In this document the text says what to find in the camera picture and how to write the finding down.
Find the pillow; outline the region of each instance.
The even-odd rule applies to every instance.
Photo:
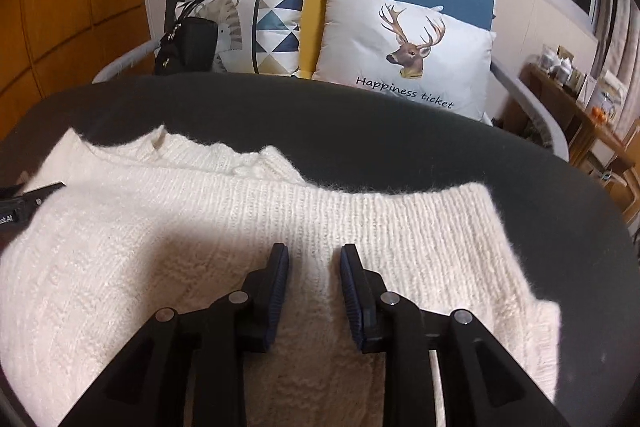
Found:
[[[204,0],[189,15],[218,24],[212,71],[290,76],[300,69],[303,4],[304,0]]]
[[[315,80],[481,120],[495,34],[393,0],[326,0]]]

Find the metal screw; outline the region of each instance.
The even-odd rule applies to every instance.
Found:
[[[400,296],[397,293],[384,292],[380,296],[380,300],[383,301],[385,304],[388,304],[389,306],[393,306],[395,304],[398,304],[398,302],[400,302]]]
[[[249,300],[249,295],[245,292],[233,292],[229,293],[229,302],[231,304],[242,304]]]
[[[169,322],[174,318],[174,311],[171,308],[162,308],[156,312],[156,321]]]
[[[453,318],[460,324],[469,324],[474,319],[474,316],[466,310],[458,310],[453,314]]]

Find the white knitted sweater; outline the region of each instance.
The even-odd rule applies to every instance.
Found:
[[[99,148],[68,131],[28,189],[48,198],[0,257],[0,360],[26,410],[54,427],[161,307],[208,307],[286,243],[273,349],[245,362],[251,426],[375,426],[382,355],[356,352],[337,256],[430,311],[473,311],[553,398],[559,309],[539,301],[478,184],[424,194],[311,186],[273,147],[238,154],[159,129]]]

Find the deer antler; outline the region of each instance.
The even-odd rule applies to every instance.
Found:
[[[442,22],[442,26],[435,25],[431,21],[431,19],[429,19],[428,17],[427,17],[427,20],[429,21],[429,24],[431,25],[431,27],[436,32],[436,41],[433,42],[433,37],[431,37],[431,34],[429,33],[429,31],[427,29],[427,26],[423,26],[424,31],[426,31],[427,35],[429,36],[429,42],[424,40],[423,36],[420,36],[420,38],[422,39],[422,42],[424,42],[424,44],[418,45],[418,49],[419,50],[422,50],[424,48],[431,48],[432,46],[435,46],[436,44],[438,44],[442,40],[442,38],[444,37],[444,33],[447,31],[447,27],[445,26],[445,24],[444,24],[444,22],[442,20],[440,20]]]
[[[398,24],[398,16],[404,11],[406,10],[400,10],[399,12],[395,11],[394,8],[396,7],[395,5],[393,6],[389,6],[388,4],[385,4],[386,9],[389,12],[389,15],[391,16],[391,20],[389,20],[386,16],[385,16],[385,12],[384,12],[384,7],[380,10],[380,18],[386,22],[388,25],[391,26],[391,28],[387,28],[385,26],[385,23],[382,23],[382,27],[385,30],[389,30],[390,32],[395,33],[401,40],[402,42],[409,42],[409,39],[406,38],[404,32],[402,31],[402,28],[400,27],[400,25]]]

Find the gray armrest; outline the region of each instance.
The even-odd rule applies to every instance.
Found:
[[[118,76],[124,70],[132,68],[139,63],[148,54],[153,53],[160,47],[160,39],[147,41],[140,44],[137,48],[133,48],[130,52],[125,53],[122,57],[116,58],[111,64],[108,64],[94,76],[92,84],[107,82]]]
[[[546,107],[542,105],[542,102],[527,89],[527,86],[525,86],[519,78],[505,73],[500,63],[493,59],[491,61],[491,72],[531,119],[545,144],[551,146],[556,156],[568,162],[569,147],[566,143],[564,133],[558,125],[558,122],[554,120],[554,117],[552,117],[549,111],[546,110]]]

